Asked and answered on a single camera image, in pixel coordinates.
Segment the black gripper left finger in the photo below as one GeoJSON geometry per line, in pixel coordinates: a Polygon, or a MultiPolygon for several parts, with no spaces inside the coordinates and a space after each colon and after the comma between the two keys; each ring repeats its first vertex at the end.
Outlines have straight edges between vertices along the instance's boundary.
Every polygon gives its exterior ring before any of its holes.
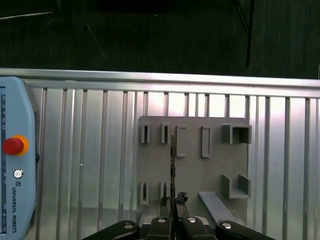
{"type": "Polygon", "coordinates": [[[87,237],[86,240],[172,240],[173,213],[170,197],[160,201],[161,215],[147,216],[142,225],[122,220],[87,237]]]}

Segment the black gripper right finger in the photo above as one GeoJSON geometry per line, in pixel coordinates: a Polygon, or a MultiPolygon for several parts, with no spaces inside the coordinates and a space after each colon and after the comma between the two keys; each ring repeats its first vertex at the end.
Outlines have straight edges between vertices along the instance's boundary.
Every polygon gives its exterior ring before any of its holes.
{"type": "Polygon", "coordinates": [[[214,227],[206,218],[190,216],[188,196],[179,192],[174,200],[175,233],[178,240],[270,240],[271,237],[230,220],[220,220],[214,227]]]}

